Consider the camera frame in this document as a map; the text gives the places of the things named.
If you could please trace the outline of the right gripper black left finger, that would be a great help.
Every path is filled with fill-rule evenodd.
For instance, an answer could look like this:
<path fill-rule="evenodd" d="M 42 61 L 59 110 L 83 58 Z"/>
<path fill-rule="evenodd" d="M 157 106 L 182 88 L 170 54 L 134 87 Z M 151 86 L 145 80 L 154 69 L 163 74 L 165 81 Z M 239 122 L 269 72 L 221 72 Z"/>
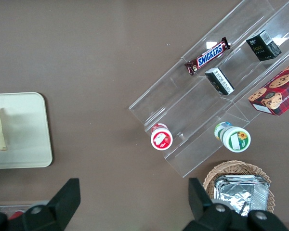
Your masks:
<path fill-rule="evenodd" d="M 46 205 L 33 206 L 22 215 L 24 230 L 63 231 L 79 205 L 79 179 L 69 179 Z"/>

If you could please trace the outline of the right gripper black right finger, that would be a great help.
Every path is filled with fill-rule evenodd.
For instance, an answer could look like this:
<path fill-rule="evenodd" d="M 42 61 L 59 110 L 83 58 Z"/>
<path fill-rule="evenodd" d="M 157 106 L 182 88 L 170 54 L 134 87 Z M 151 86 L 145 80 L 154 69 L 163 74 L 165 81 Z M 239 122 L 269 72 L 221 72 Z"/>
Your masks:
<path fill-rule="evenodd" d="M 232 222 L 229 207 L 213 203 L 197 178 L 188 182 L 188 201 L 194 220 L 183 231 L 227 231 Z"/>

